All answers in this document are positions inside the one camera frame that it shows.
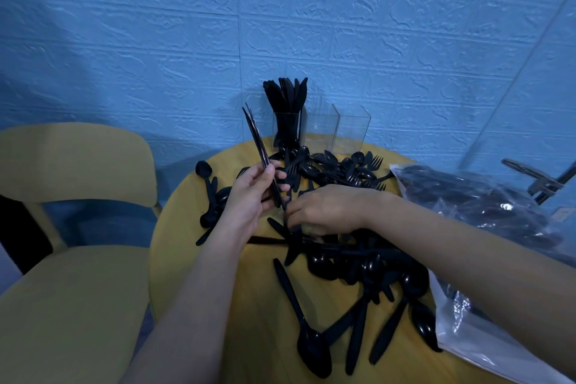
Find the tabletop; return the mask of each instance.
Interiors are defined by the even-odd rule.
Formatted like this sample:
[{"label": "tabletop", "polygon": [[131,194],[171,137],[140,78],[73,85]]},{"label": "tabletop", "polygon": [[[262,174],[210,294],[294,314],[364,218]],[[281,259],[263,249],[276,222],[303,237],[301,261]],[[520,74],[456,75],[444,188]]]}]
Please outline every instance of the tabletop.
[{"label": "tabletop", "polygon": [[[268,152],[270,138],[264,139]],[[410,159],[378,146],[364,143],[363,152],[384,158],[376,175],[384,176],[390,164],[406,164]],[[232,185],[240,169],[259,161],[253,141],[237,144],[208,160],[218,188]],[[395,178],[385,181],[386,191],[400,194]],[[158,220],[150,245],[150,303],[158,321],[172,304],[201,247],[196,240],[205,232],[199,216],[208,207],[206,187],[194,171],[170,196]],[[282,221],[280,209],[265,213],[255,235],[278,237],[266,218]],[[433,352],[420,338],[405,312],[392,343],[378,364],[368,355],[376,336],[400,299],[400,287],[392,286],[396,302],[382,299],[368,308],[364,340],[352,376],[344,372],[350,330],[331,346],[332,374],[321,380],[299,358],[296,341],[299,324],[280,287],[272,260],[284,260],[286,247],[247,244],[242,251],[236,275],[232,305],[222,358],[224,383],[509,383],[492,373],[453,356]],[[360,284],[348,286],[341,280],[327,281],[313,276],[300,255],[286,268],[300,305],[311,327],[322,331],[342,316],[360,297]],[[423,301],[433,305],[430,292]]]}]

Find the plastic bag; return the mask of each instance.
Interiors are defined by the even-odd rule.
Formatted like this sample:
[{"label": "plastic bag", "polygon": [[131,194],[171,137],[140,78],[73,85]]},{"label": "plastic bag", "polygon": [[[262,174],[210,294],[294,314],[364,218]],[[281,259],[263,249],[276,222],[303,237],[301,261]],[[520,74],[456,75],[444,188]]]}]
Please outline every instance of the plastic bag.
[{"label": "plastic bag", "polygon": [[[491,177],[469,172],[453,175],[422,164],[390,166],[390,170],[405,199],[576,268],[575,255],[566,250],[558,224],[549,220],[527,192]],[[572,383],[432,271],[430,289],[436,302],[438,345],[444,350],[518,383]]]}]

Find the blue brick wall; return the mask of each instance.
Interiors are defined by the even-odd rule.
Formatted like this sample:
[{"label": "blue brick wall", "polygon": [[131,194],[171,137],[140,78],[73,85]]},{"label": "blue brick wall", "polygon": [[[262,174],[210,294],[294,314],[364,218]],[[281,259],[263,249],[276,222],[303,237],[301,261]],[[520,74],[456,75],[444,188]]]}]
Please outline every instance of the blue brick wall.
[{"label": "blue brick wall", "polygon": [[[497,164],[504,156],[555,173],[576,151],[574,6],[0,0],[0,128],[79,120],[138,132],[152,147],[165,201],[198,159],[248,139],[242,100],[270,127],[262,80],[309,76],[312,95],[367,105],[372,143],[504,179],[515,179]],[[510,132],[518,136],[502,136]],[[110,210],[97,223],[104,208],[51,207],[70,234],[130,242],[136,229],[149,240],[147,214]]]}]

